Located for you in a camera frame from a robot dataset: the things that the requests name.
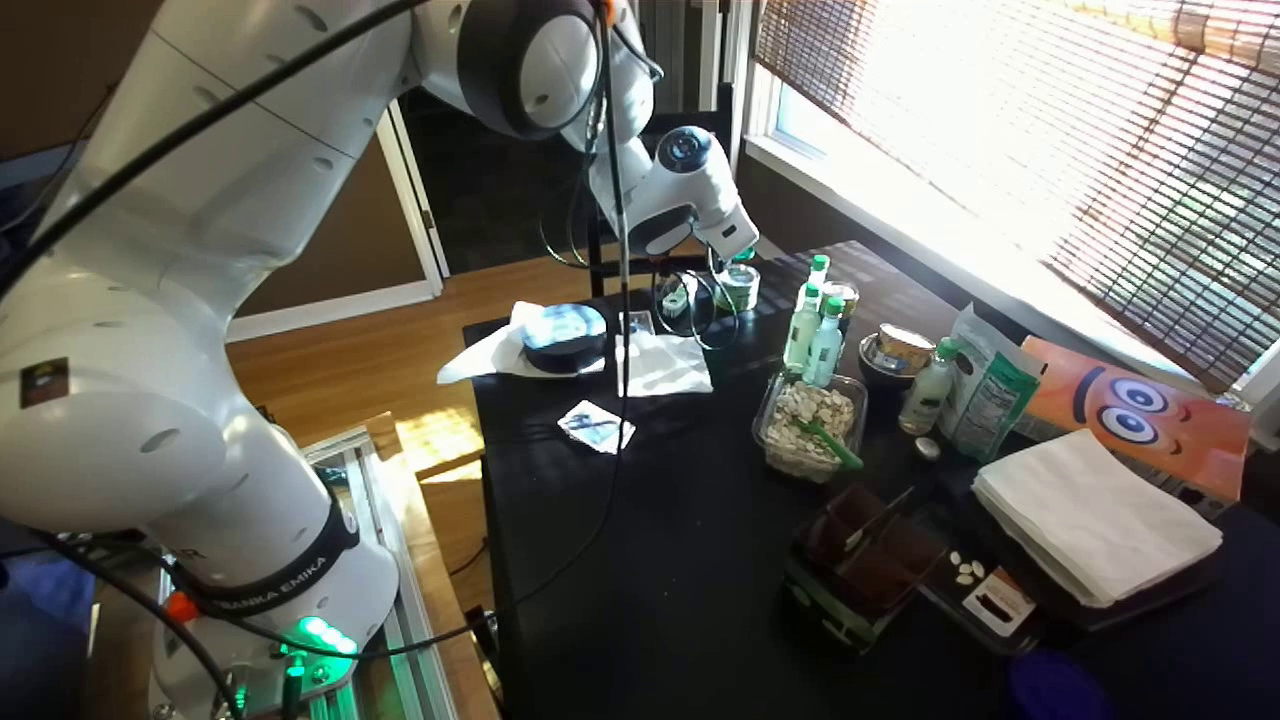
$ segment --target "plastic bottle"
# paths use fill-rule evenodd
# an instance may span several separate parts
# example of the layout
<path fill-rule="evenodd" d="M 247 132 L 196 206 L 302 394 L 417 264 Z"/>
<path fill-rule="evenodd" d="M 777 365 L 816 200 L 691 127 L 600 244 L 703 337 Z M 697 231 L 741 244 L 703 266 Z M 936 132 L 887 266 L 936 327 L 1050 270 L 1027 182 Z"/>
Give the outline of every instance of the plastic bottle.
<path fill-rule="evenodd" d="M 714 274 L 714 313 L 744 316 L 744 313 L 756 313 L 756 298 L 758 298 L 758 270 L 753 264 L 732 261 Z"/>
<path fill-rule="evenodd" d="M 954 341 L 942 337 L 927 360 L 927 368 L 914 377 L 902 412 L 896 417 L 896 426 L 902 426 L 909 436 L 927 436 L 930 422 L 942 417 L 942 405 L 954 388 Z"/>
<path fill-rule="evenodd" d="M 829 388 L 844 355 L 844 296 L 825 296 L 825 319 L 813 330 L 803 385 Z"/>
<path fill-rule="evenodd" d="M 784 343 L 784 373 L 786 377 L 803 377 L 803 368 L 809 368 L 809 347 L 813 347 L 821 306 L 825 306 L 825 289 L 803 285 L 795 296 L 790 327 L 786 327 L 786 343 Z"/>

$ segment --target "clear plastic container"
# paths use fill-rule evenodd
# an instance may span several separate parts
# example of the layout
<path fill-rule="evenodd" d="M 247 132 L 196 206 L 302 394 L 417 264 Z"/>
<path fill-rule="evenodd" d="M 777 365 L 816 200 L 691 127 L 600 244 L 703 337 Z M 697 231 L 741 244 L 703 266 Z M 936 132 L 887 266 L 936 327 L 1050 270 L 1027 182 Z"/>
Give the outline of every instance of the clear plastic container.
<path fill-rule="evenodd" d="M 756 412 L 756 442 L 767 467 L 829 485 L 861 467 L 863 422 L 866 390 L 861 380 L 832 377 L 829 388 L 816 388 L 777 373 Z"/>

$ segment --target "green light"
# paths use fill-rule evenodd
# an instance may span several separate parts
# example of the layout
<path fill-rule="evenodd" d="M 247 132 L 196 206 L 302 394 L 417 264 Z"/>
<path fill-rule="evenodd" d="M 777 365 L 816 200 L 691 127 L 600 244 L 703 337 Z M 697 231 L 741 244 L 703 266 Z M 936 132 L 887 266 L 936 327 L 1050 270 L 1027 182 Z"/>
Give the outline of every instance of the green light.
<path fill-rule="evenodd" d="M 302 675 L 307 682 L 330 682 L 354 667 L 361 645 L 353 634 L 344 634 L 340 626 L 330 626 L 323 615 L 295 621 L 287 638 L 293 645 L 278 645 L 278 656 L 293 656 L 293 664 L 284 667 L 287 675 Z"/>

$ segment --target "small card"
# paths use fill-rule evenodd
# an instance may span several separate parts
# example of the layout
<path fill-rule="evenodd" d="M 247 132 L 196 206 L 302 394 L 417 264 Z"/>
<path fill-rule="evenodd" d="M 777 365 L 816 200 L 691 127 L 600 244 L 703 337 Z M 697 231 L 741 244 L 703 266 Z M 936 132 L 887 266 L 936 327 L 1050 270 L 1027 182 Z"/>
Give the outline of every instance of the small card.
<path fill-rule="evenodd" d="M 571 405 L 571 412 L 560 417 L 560 426 L 571 439 L 578 439 L 578 442 L 588 442 L 592 451 L 605 451 L 605 457 L 615 457 L 636 436 L 636 422 L 610 417 L 608 406 L 600 406 L 592 398 Z"/>

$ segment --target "cardboard box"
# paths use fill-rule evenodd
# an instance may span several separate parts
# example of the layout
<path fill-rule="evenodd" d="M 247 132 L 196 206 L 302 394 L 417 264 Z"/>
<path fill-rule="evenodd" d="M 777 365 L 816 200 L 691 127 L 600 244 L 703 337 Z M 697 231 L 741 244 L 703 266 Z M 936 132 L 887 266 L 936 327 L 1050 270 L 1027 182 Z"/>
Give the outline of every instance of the cardboard box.
<path fill-rule="evenodd" d="M 1025 436 L 1048 439 L 1092 426 L 1129 467 L 1205 516 L 1241 502 L 1248 457 L 1245 412 L 1057 347 L 1039 337 L 1025 341 L 1025 355 L 1039 365 L 1039 388 L 1021 421 Z"/>
<path fill-rule="evenodd" d="M 1035 394 L 1035 365 L 1001 337 L 972 303 L 951 319 L 954 388 L 939 436 L 972 461 L 992 461 Z"/>

